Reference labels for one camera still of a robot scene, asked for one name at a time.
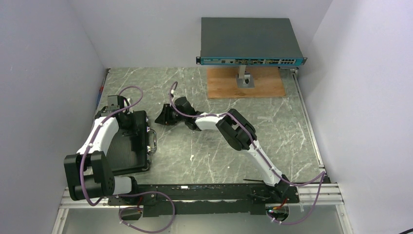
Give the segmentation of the black aluminium poker case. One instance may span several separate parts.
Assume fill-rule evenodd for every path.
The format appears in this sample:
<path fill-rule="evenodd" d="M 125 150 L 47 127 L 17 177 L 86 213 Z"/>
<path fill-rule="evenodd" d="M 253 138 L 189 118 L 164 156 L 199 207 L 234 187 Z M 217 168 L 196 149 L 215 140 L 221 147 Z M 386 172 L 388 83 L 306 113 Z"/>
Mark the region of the black aluminium poker case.
<path fill-rule="evenodd" d="M 157 150 L 157 136 L 144 110 L 127 114 L 131 124 L 114 135 L 106 159 L 115 176 L 146 172 Z"/>

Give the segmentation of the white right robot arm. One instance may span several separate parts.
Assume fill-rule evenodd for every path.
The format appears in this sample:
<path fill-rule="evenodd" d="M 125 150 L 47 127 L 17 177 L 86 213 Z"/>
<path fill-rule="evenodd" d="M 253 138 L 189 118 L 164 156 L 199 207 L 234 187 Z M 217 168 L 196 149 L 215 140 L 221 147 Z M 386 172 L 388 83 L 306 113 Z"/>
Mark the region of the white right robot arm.
<path fill-rule="evenodd" d="M 260 172 L 263 183 L 269 188 L 269 198 L 281 202 L 287 196 L 289 180 L 263 152 L 256 130 L 237 110 L 230 109 L 221 114 L 196 111 L 186 97 L 173 104 L 164 104 L 155 123 L 171 126 L 183 122 L 193 131 L 217 130 L 236 151 L 247 156 Z"/>

